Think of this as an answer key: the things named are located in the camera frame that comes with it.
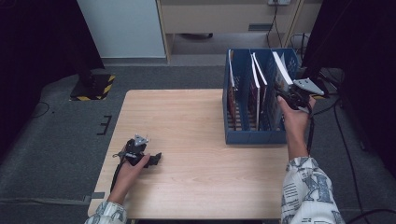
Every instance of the finger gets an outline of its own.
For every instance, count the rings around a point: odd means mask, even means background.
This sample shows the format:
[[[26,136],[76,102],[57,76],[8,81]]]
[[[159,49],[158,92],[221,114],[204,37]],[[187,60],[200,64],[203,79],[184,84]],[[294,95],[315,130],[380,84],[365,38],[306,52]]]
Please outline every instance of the finger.
[[[288,110],[291,110],[288,103],[281,96],[277,96],[277,102],[279,103],[282,112],[285,114]]]
[[[135,166],[136,168],[143,168],[147,163],[149,162],[149,153],[146,154],[141,160],[140,162],[137,163],[137,165]]]

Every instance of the gray carpet floor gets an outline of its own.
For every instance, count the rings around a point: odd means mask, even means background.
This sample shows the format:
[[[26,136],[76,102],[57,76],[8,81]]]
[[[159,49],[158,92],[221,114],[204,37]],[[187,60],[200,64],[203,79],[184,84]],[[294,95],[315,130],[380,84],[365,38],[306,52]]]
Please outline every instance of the gray carpet floor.
[[[224,66],[118,66],[106,70],[116,78],[102,101],[69,101],[78,76],[51,83],[42,91],[41,103],[0,167],[0,199],[81,201],[94,191],[128,90],[221,89],[224,76]],[[331,106],[335,100],[336,96],[318,100],[315,111]],[[336,111],[364,210],[396,209],[395,178],[374,152],[361,150],[347,112],[339,106]],[[98,135],[108,116],[111,121],[106,134]],[[360,209],[352,173],[333,110],[316,116],[312,148],[312,156],[332,180],[335,200],[345,221],[357,216]],[[0,223],[83,223],[87,211],[86,204],[1,203]],[[371,223],[396,223],[396,215],[391,214],[368,219]]]

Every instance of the yellow and black hazard tape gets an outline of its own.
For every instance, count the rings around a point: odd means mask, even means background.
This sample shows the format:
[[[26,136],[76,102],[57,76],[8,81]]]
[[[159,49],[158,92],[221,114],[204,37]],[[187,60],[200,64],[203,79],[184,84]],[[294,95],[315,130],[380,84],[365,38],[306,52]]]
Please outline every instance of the yellow and black hazard tape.
[[[108,92],[110,91],[111,86],[113,85],[114,78],[116,78],[116,76],[109,76],[107,84],[101,95],[80,95],[80,96],[70,97],[70,100],[71,101],[104,100],[106,99]]]

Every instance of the book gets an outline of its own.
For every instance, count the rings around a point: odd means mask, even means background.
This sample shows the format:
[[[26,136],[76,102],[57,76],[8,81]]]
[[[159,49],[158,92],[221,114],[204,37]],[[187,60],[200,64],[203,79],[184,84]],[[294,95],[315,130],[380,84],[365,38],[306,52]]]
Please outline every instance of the book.
[[[251,117],[254,121],[254,127],[251,127],[250,130],[259,130],[259,121],[260,121],[260,83],[259,79],[257,78],[257,71],[256,71],[256,64],[253,59],[253,55],[251,57],[251,71],[252,73],[249,83],[249,92],[248,92],[248,101],[247,101],[247,108],[250,112]]]
[[[293,82],[291,81],[291,78],[284,63],[282,63],[281,58],[283,58],[283,62],[284,62],[284,55],[279,57],[279,55],[275,51],[273,51],[273,55],[276,65],[276,75],[274,79],[274,85],[277,85],[283,91],[288,91],[289,88],[293,85]],[[279,123],[282,119],[282,110],[280,109],[280,106],[277,102],[275,90],[272,91],[272,94],[268,99],[269,99],[268,114],[269,114],[271,130],[274,131],[279,130],[280,129]]]
[[[268,83],[267,83],[267,80],[265,79],[264,72],[262,71],[262,66],[259,63],[259,60],[257,60],[256,53],[253,52],[252,57],[253,57],[253,62],[255,64],[256,71],[258,74],[257,77],[258,77],[259,85],[260,85],[260,100],[261,101],[260,101],[260,107],[259,107],[259,126],[258,127],[260,129],[261,128],[260,124],[262,124],[263,130],[269,130],[269,127],[267,124],[268,122],[265,120],[265,118],[266,118],[265,99],[266,99]]]
[[[235,81],[233,77],[233,51],[231,49],[228,50],[228,65],[230,67],[229,73],[229,83],[228,83],[228,90],[227,90],[227,97],[228,97],[228,111],[230,112],[231,120],[233,123],[233,129],[236,130],[236,91],[237,88],[235,86]]]

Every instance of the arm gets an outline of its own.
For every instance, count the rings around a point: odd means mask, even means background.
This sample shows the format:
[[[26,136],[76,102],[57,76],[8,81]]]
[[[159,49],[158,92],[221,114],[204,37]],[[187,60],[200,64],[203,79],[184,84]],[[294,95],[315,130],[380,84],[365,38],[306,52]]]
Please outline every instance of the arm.
[[[300,110],[291,109],[288,103],[280,96],[277,97],[277,101],[285,119],[289,161],[299,157],[307,157],[308,151],[306,150],[304,133],[308,125],[308,114]],[[315,99],[311,97],[309,104],[311,104],[312,108],[315,102]]]
[[[345,223],[332,195],[332,181],[310,158],[304,141],[308,114],[291,109],[278,97],[282,108],[289,163],[283,181],[282,223]],[[311,97],[309,104],[315,105]]]
[[[126,211],[122,206],[129,189],[138,178],[143,167],[149,161],[149,154],[144,156],[142,160],[136,165],[124,162],[120,168],[117,176],[117,182],[113,190],[107,198],[106,202],[102,202],[96,209],[96,213],[89,217],[85,223],[112,223],[123,224],[127,221]]]

